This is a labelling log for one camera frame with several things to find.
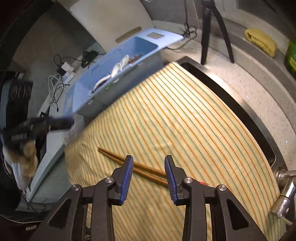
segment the green bottle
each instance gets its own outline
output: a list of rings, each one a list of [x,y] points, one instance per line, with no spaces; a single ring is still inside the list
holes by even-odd
[[[296,44],[293,41],[290,41],[289,43],[284,63],[287,70],[296,80]]]

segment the yellow label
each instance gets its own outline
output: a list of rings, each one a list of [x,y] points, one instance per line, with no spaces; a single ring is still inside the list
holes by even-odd
[[[292,68],[296,71],[296,61],[291,57],[289,61]]]

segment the wooden chopstick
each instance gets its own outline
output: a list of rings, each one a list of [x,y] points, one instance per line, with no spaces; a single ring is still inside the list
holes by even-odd
[[[113,157],[115,157],[115,158],[117,158],[117,159],[119,159],[119,160],[121,160],[121,161],[123,161],[123,162],[125,160],[125,158],[123,156],[117,155],[115,153],[112,153],[112,152],[110,152],[108,150],[105,150],[103,148],[100,148],[100,147],[98,147],[98,149],[105,152],[105,153],[107,153],[107,154],[109,154],[109,155],[111,155],[111,156],[113,156]],[[152,173],[154,175],[157,175],[157,176],[160,176],[160,177],[163,177],[163,178],[166,179],[166,174],[163,171],[157,170],[155,168],[146,166],[144,164],[141,164],[141,163],[138,163],[138,162],[135,162],[135,161],[133,162],[133,166],[136,167],[136,168],[139,168],[141,170],[144,170],[146,172]]]
[[[115,158],[114,156],[108,154],[107,152],[102,151],[100,148],[98,148],[98,151],[99,151],[100,153],[102,153],[104,156],[106,156],[106,157],[108,157],[109,159],[111,159],[112,161],[116,162],[117,164],[119,164],[119,165],[121,165],[121,166],[123,165],[124,161],[122,161],[121,159]],[[135,166],[136,166],[136,165],[135,165],[135,162],[134,162],[134,168],[133,168],[133,172],[134,172],[134,173],[136,173],[136,174],[138,174],[139,176],[142,176],[142,177],[144,177],[144,178],[146,178],[146,179],[148,179],[148,180],[150,180],[150,181],[152,181],[152,182],[154,182],[154,183],[156,183],[156,184],[159,184],[159,185],[161,185],[161,186],[164,186],[164,187],[168,188],[168,183],[167,183],[167,181],[162,180],[162,179],[160,179],[160,178],[158,178],[158,177],[154,177],[154,176],[152,176],[152,175],[149,175],[149,174],[143,172],[142,170],[140,170],[139,168],[137,168],[137,167],[135,167]]]

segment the blue plastic bin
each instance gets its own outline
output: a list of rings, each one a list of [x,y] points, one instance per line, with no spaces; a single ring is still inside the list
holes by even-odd
[[[103,58],[99,59],[68,91],[63,115],[75,113],[88,118],[96,117],[120,96],[164,67],[159,50],[182,40],[179,34],[151,28],[129,38]],[[114,78],[110,78],[91,91],[98,80],[111,74],[113,66],[128,54],[141,57],[127,65]]]

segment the black tripod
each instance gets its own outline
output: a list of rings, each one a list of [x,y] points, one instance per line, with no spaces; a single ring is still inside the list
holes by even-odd
[[[207,49],[209,46],[209,38],[210,38],[210,32],[211,32],[211,15],[212,12],[214,13],[214,16],[217,19],[217,22],[219,24],[219,27],[222,31],[224,41],[226,43],[226,47],[229,54],[229,59],[232,63],[234,63],[232,48],[230,45],[229,36],[225,27],[225,24],[223,22],[223,18],[221,14],[219,13],[218,9],[216,8],[214,0],[202,0],[202,59],[200,63],[202,65],[205,64],[207,59]]]

